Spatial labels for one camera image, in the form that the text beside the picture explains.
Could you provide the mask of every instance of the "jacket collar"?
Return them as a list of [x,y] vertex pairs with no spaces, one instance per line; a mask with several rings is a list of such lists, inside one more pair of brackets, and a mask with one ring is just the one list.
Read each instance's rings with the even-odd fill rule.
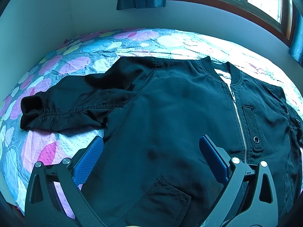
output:
[[[201,63],[201,65],[204,66],[205,70],[210,75],[212,75],[214,78],[216,78],[220,82],[224,83],[222,78],[220,78],[220,76],[214,70],[212,60],[209,56],[207,56],[203,59],[200,59],[199,62]],[[231,74],[231,84],[237,84],[241,77],[241,71],[237,67],[235,67],[233,64],[231,64],[230,62],[226,62],[223,65],[225,65],[224,68],[227,69]]]

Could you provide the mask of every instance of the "jacket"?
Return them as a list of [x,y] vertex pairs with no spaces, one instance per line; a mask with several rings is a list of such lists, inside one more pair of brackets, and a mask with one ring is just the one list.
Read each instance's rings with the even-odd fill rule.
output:
[[81,191],[109,227],[200,226],[223,189],[199,150],[204,134],[244,163],[267,162],[279,219],[300,194],[302,119],[281,87],[229,62],[121,57],[105,73],[24,97],[21,108],[24,130],[104,128]]

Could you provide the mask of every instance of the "patterned bedding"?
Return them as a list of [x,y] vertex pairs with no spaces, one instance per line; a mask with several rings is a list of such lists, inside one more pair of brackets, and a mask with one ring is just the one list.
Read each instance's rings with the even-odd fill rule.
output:
[[[303,118],[303,98],[285,73],[266,58],[235,43],[169,29],[123,29],[77,36],[37,62],[0,105],[0,170],[23,213],[34,163],[56,164],[72,157],[96,135],[103,137],[103,130],[25,132],[20,129],[21,99],[46,91],[66,75],[105,72],[121,56],[173,59],[210,56],[216,63],[229,61],[255,78],[281,86],[287,103]],[[74,217],[60,185],[56,184],[56,189],[67,215]]]

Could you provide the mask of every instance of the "zipper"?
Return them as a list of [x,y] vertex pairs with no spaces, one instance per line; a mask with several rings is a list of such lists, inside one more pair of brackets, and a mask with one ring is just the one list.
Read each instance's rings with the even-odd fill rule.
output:
[[239,111],[238,111],[238,108],[237,108],[237,105],[236,105],[236,97],[234,96],[234,92],[231,90],[230,85],[227,84],[227,86],[228,86],[229,92],[231,94],[232,101],[233,101],[232,103],[234,104],[234,110],[236,111],[237,119],[238,119],[238,122],[239,122],[240,131],[241,131],[243,144],[244,144],[244,163],[247,164],[247,160],[248,160],[247,159],[247,143],[246,143],[246,140],[245,140],[243,126],[242,126],[241,119],[240,119],[240,116],[239,116]]

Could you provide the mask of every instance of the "window frame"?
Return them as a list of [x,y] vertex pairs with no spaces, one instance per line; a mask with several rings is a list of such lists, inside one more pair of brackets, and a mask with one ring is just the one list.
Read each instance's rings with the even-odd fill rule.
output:
[[287,46],[290,46],[294,32],[295,9],[291,0],[281,0],[281,23],[247,0],[179,0],[213,6],[254,22],[266,29]]

